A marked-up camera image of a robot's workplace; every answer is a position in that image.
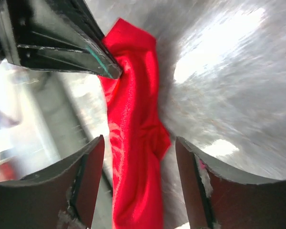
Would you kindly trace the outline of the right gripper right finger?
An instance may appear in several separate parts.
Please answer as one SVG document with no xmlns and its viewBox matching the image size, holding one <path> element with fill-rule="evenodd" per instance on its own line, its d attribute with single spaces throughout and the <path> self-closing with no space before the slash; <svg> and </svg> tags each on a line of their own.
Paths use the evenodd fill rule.
<svg viewBox="0 0 286 229">
<path fill-rule="evenodd" d="M 192 229 L 286 229 L 286 180 L 254 175 L 178 137 L 175 143 Z"/>
</svg>

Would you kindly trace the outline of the red cloth napkin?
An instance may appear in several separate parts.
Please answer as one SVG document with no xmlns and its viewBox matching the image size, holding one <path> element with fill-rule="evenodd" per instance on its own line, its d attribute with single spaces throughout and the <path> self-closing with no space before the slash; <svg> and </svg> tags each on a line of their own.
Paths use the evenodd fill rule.
<svg viewBox="0 0 286 229">
<path fill-rule="evenodd" d="M 160 162 L 171 142 L 158 115 L 156 40 L 119 19 L 103 42 L 123 69 L 118 80 L 100 79 L 112 149 L 112 226 L 161 229 Z"/>
</svg>

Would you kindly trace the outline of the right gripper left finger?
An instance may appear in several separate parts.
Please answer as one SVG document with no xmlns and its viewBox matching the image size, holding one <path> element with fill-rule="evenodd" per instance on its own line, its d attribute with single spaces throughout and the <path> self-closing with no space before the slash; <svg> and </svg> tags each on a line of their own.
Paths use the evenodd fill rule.
<svg viewBox="0 0 286 229">
<path fill-rule="evenodd" d="M 20 180 L 0 182 L 0 229 L 88 229 L 102 175 L 104 138 Z"/>
</svg>

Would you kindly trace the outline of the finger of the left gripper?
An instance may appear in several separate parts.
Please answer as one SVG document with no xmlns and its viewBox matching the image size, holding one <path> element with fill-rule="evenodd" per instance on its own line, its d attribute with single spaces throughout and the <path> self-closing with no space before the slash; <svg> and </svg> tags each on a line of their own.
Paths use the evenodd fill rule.
<svg viewBox="0 0 286 229">
<path fill-rule="evenodd" d="M 103 38 L 83 0 L 0 0 L 0 63 L 118 79 Z"/>
</svg>

